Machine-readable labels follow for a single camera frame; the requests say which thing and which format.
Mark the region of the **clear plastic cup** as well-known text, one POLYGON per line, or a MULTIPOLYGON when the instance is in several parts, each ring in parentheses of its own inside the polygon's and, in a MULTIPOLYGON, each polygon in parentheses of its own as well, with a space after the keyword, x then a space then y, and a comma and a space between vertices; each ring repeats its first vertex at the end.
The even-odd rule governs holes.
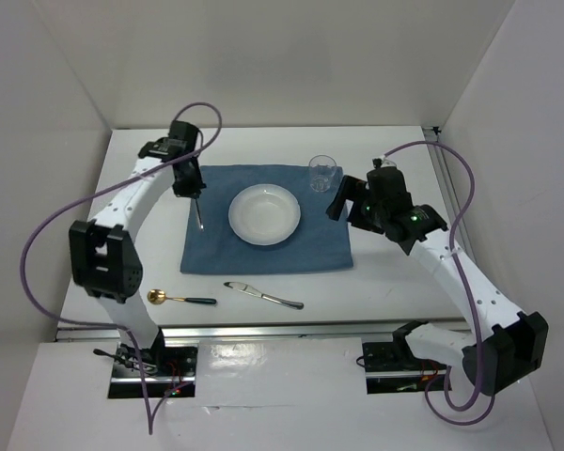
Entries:
POLYGON ((325 193, 332 187, 337 171, 337 162, 327 155, 316 155, 308 165, 309 183, 316 193, 325 193))

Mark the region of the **white plate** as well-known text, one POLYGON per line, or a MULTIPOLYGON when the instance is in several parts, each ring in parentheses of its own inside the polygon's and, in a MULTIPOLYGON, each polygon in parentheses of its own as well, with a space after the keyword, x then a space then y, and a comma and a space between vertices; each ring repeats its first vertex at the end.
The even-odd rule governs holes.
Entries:
POLYGON ((287 189, 257 184, 239 192, 230 202, 228 222, 241 240, 271 246, 289 238, 301 220, 301 208, 287 189))

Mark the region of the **silver butter knife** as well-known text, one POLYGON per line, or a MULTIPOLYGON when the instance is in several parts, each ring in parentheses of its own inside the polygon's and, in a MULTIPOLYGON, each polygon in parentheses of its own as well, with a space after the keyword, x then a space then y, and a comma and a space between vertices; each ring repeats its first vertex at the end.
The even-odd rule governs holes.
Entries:
POLYGON ((270 294, 263 293, 262 291, 254 288, 254 287, 252 287, 252 286, 250 286, 246 283, 226 281, 226 282, 223 283, 223 285, 227 288, 239 291, 239 292, 241 292, 245 295, 256 297, 256 298, 262 299, 262 300, 270 302, 270 303, 282 305, 282 306, 285 306, 285 307, 293 309, 293 310, 303 310, 305 308, 305 305, 303 303, 293 302, 293 301, 289 301, 289 300, 285 300, 285 299, 282 299, 282 298, 275 297, 275 296, 270 295, 270 294))

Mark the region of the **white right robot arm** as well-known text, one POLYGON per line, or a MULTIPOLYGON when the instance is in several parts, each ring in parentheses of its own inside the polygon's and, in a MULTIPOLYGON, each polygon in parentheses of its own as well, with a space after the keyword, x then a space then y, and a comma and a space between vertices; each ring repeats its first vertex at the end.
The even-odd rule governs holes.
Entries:
POLYGON ((391 356, 402 368, 421 360, 461 366, 485 396, 493 396, 541 366, 549 324, 538 312, 527 314, 499 293, 462 248, 451 242, 447 222, 430 205, 416 205, 401 171, 383 166, 366 179, 342 178, 327 216, 337 221, 351 204, 347 221, 380 234, 418 262, 457 306, 470 327, 467 334, 425 321, 399 328, 391 356))

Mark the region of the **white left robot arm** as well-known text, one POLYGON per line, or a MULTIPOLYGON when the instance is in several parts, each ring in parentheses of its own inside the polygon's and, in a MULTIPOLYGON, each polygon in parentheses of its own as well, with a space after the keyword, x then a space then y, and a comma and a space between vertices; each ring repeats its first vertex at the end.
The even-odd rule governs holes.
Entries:
POLYGON ((140 295, 144 268, 135 240, 165 191, 197 199, 206 187, 196 156, 202 132, 194 126, 183 128, 147 142, 109 203, 69 230, 74 284, 98 301, 119 329, 124 354, 147 375, 163 370, 167 353, 162 329, 140 295))

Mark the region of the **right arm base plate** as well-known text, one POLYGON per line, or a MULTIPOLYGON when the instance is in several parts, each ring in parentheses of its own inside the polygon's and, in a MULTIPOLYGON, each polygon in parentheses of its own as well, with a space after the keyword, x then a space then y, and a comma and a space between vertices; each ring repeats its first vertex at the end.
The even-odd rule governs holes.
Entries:
POLYGON ((365 371, 369 395, 442 391, 446 367, 430 360, 408 357, 393 342, 364 342, 355 363, 365 371))

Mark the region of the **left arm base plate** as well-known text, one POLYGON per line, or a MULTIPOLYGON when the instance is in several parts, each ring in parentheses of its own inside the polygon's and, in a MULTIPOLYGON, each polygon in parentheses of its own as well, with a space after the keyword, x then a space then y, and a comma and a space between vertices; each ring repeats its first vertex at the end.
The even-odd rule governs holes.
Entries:
MULTIPOLYGON (((132 349, 118 346, 116 351, 94 349, 95 355, 113 361, 107 397, 109 399, 142 398, 140 365, 132 349)), ((143 358, 149 398, 160 398, 170 393, 171 398, 194 397, 196 394, 196 345, 165 348, 160 361, 143 358)))

